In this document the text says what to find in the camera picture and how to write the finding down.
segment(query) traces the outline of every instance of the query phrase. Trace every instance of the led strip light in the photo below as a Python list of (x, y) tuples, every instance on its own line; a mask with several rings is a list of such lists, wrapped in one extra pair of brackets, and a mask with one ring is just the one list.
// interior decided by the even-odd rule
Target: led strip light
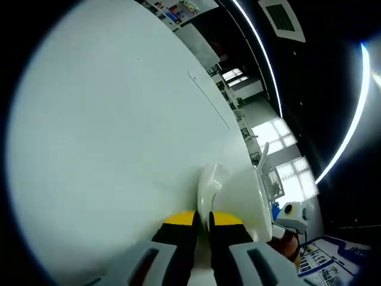
[(340, 148), (337, 150), (335, 156), (333, 156), (331, 162), (329, 162), (328, 166), (325, 168), (323, 173), (316, 179), (315, 184), (319, 184), (319, 182), (328, 174), (328, 172), (332, 169), (332, 167), (339, 160), (341, 154), (344, 152), (346, 146), (351, 140), (358, 122), (360, 121), (361, 114), (363, 113), (365, 101), (367, 99), (368, 90), (369, 90), (369, 80), (370, 80), (370, 62), (369, 62), (369, 53), (366, 47), (361, 44), (361, 50), (363, 52), (363, 82), (361, 84), (361, 92), (360, 97), (358, 99), (357, 108), (355, 112), (355, 116), (352, 119), (352, 123), (346, 133), (343, 142), (340, 145)]
[(243, 17), (245, 18), (245, 20), (248, 22), (251, 30), (254, 32), (254, 35), (255, 37), (257, 38), (258, 42), (260, 43), (260, 47), (262, 49), (262, 52), (264, 54), (264, 57), (266, 59), (266, 62), (267, 62), (267, 65), (268, 65), (268, 69), (270, 70), (270, 73), (271, 73), (271, 78), (273, 79), (273, 83), (274, 83), (274, 87), (275, 87), (275, 93), (276, 93), (276, 97), (278, 99), (278, 105), (279, 105), (279, 113), (280, 113), (280, 116), (283, 118), (283, 112), (282, 112), (282, 106), (280, 105), (280, 98), (279, 98), (279, 93), (278, 93), (278, 87), (276, 85), (276, 82), (275, 82), (275, 77), (274, 77), (274, 72), (273, 72), (273, 69), (271, 67), (271, 64), (270, 64), (270, 61), (268, 60), (268, 56), (267, 56), (267, 53), (266, 53), (266, 50), (264, 49), (264, 46), (263, 46), (263, 43), (261, 41), (261, 38), (257, 32), (257, 30), (255, 29), (253, 23), (250, 21), (250, 18), (249, 16), (246, 14), (245, 10), (241, 7), (241, 5), (239, 5), (239, 3), (237, 2), (237, 0), (232, 0), (233, 3), (236, 5), (236, 7), (238, 8), (238, 10), (241, 12), (241, 14), (243, 15)]

